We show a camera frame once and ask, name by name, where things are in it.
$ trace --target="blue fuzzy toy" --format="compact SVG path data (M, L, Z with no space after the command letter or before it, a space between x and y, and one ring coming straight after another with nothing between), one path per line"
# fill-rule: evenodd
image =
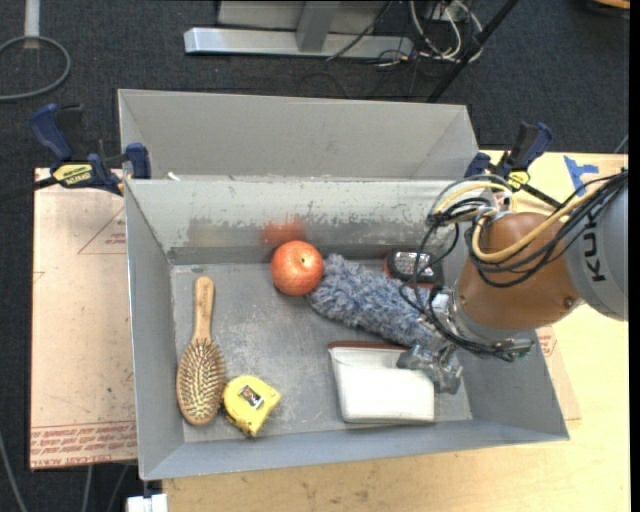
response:
M307 295L307 301L322 316L361 327L387 341L408 347L428 343L433 334L418 322L418 311L400 296L401 285L402 281L382 271L331 254L324 261L320 284ZM428 290L419 293L426 302Z

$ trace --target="apple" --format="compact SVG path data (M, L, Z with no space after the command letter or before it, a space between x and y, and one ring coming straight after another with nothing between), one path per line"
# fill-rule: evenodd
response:
M279 246L271 259L274 286L287 295L306 295L320 280L324 263L313 245L291 240Z

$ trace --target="yellow tape measure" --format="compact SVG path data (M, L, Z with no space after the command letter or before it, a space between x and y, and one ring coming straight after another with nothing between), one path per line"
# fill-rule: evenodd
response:
M229 381L222 400L229 422L245 435L256 437L281 396L258 377L241 375Z

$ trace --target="clamp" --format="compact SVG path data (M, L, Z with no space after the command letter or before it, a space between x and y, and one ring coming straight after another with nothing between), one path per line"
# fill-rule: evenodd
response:
M491 163L489 155L478 153L465 172L465 178L483 174L487 170L505 178L512 190L525 190L545 203L558 208L559 201L529 185L529 166L551 145L551 130L543 123L520 123L518 136L509 151L505 151L497 165Z
M60 184L65 188L97 188L116 195L124 191L122 179L111 172L107 164L129 161L131 177L148 179L151 164L146 148L140 143L129 144L121 155L103 159L98 153L84 150L82 137L82 105L58 108L50 103L29 119L29 126L40 144L56 155L49 169L50 177L36 182L31 190Z

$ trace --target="wooden hairbrush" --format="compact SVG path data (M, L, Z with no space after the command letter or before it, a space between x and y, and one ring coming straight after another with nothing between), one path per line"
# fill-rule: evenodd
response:
M215 417L225 387L222 353L211 340L214 293L211 279L203 276L196 280L193 336L176 375L178 405L192 425L206 425Z

